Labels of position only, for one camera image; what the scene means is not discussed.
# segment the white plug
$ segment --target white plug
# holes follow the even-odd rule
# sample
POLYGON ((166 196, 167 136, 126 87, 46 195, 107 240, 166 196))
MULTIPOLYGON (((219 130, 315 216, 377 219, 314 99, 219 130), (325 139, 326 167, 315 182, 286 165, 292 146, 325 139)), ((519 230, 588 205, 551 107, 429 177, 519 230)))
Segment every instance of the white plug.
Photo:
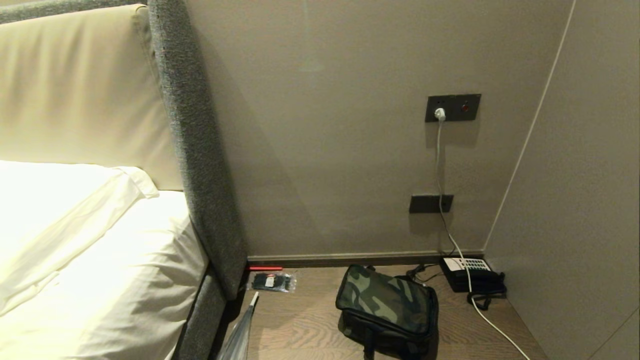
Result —
POLYGON ((447 115, 445 114, 443 108, 437 108, 433 115, 438 119, 439 122, 447 120, 447 115))

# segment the bed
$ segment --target bed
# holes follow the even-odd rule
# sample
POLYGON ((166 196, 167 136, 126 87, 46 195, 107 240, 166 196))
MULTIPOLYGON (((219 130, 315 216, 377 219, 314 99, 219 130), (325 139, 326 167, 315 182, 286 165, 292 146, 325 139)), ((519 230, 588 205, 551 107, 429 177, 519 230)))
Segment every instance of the bed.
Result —
POLYGON ((246 265, 180 0, 0 8, 0 358, 207 359, 246 265))

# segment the blank wall plate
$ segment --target blank wall plate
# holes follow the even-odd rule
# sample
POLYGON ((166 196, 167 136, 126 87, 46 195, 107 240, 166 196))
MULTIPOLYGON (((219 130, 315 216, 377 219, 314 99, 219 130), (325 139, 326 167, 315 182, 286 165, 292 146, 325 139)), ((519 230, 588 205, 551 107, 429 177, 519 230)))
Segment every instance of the blank wall plate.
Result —
POLYGON ((439 95, 429 96, 425 122, 438 122, 434 112, 443 108, 447 119, 445 121, 471 121, 476 119, 480 107, 481 94, 467 95, 439 95))
MULTIPOLYGON (((409 214, 439 213, 439 195, 411 195, 409 214)), ((453 195, 442 195, 442 212, 448 213, 453 204, 453 195)))

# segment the pillowcase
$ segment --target pillowcase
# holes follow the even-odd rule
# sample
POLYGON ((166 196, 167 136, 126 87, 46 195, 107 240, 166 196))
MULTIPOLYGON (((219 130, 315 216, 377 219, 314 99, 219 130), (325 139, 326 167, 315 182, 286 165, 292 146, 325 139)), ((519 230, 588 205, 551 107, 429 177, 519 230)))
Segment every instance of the pillowcase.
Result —
POLYGON ((0 161, 0 315, 35 296, 138 199, 156 196, 138 168, 0 161))

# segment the headboard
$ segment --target headboard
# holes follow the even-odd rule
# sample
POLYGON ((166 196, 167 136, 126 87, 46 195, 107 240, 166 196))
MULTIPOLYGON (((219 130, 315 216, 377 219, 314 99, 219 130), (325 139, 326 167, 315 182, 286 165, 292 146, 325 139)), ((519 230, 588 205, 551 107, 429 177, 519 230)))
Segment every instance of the headboard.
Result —
POLYGON ((0 159, 132 165, 160 189, 184 189, 233 299, 244 234, 187 10, 181 0, 138 2, 1 8, 0 159))

